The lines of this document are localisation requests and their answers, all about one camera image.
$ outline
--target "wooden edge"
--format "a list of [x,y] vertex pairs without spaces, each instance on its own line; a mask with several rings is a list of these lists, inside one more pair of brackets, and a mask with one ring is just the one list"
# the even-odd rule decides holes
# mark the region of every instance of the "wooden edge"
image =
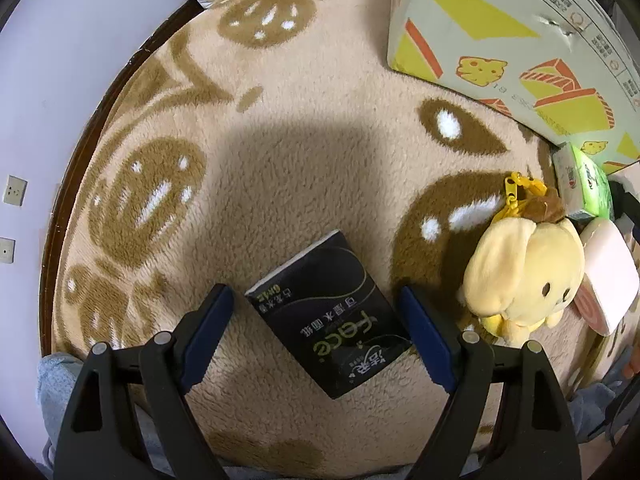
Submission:
[[51,213],[47,241],[42,255],[42,272],[40,273],[40,352],[43,356],[51,353],[52,345],[52,317],[53,297],[56,290],[58,267],[62,245],[65,241],[66,228],[71,218],[76,195],[84,178],[89,162],[94,154],[104,123],[113,107],[118,95],[136,70],[160,46],[162,46],[183,25],[202,12],[202,7],[196,0],[188,0],[158,27],[153,35],[145,41],[140,49],[131,57],[127,65],[120,71],[111,83],[107,93],[89,119],[87,126],[71,156],[66,168],[65,176],[60,185],[56,201]]

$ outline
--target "electrical outlet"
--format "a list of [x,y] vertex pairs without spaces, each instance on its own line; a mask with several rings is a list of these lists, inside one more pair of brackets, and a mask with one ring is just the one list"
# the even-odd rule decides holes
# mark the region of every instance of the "electrical outlet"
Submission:
[[0,238],[0,264],[12,264],[14,262],[15,240]]
[[6,180],[6,189],[4,190],[4,198],[2,201],[5,204],[22,205],[22,199],[24,199],[24,191],[27,189],[27,181],[16,176],[9,175]]

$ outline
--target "green tissue package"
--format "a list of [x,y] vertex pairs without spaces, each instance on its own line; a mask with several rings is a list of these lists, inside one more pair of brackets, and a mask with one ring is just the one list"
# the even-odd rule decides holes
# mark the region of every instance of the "green tissue package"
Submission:
[[566,142],[553,156],[558,193],[573,220],[597,216],[613,220],[613,203],[604,171],[572,143]]

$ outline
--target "blue gripper pad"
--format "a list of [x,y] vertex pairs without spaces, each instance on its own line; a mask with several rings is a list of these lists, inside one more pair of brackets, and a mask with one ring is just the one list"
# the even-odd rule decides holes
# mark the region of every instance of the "blue gripper pad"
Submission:
[[180,377],[180,391],[183,395],[192,386],[202,382],[234,310],[234,294],[228,286],[222,289],[214,301],[184,351],[184,368]]
[[397,307],[429,377],[448,394],[453,393],[460,379],[462,355],[458,327],[442,318],[429,306],[426,295],[411,286],[400,290]]

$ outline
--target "black tissue packet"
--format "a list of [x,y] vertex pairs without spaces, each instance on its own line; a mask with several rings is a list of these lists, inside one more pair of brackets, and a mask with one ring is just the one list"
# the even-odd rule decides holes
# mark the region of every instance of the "black tissue packet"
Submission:
[[294,256],[245,296],[332,399],[372,378],[411,345],[340,231]]

